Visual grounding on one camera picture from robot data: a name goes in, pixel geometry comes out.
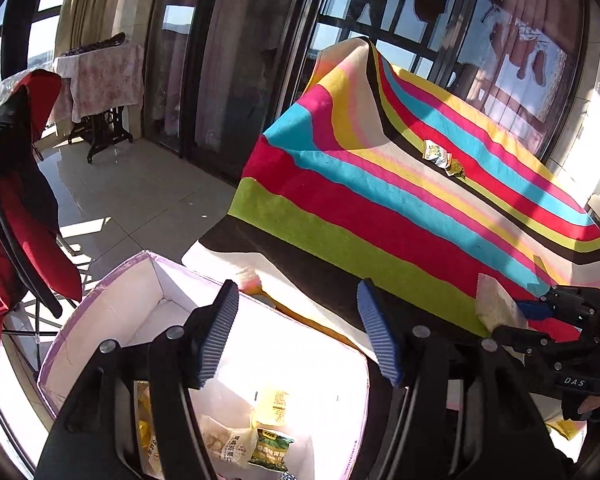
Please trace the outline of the right hand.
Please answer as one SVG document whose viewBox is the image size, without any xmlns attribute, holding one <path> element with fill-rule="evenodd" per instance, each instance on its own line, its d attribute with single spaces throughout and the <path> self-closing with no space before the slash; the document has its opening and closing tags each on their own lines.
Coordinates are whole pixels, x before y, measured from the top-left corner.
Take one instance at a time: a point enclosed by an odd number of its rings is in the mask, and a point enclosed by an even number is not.
<svg viewBox="0 0 600 480">
<path fill-rule="evenodd" d="M 587 396 L 578 408 L 578 413 L 584 415 L 600 408 L 600 396 Z"/>
</svg>

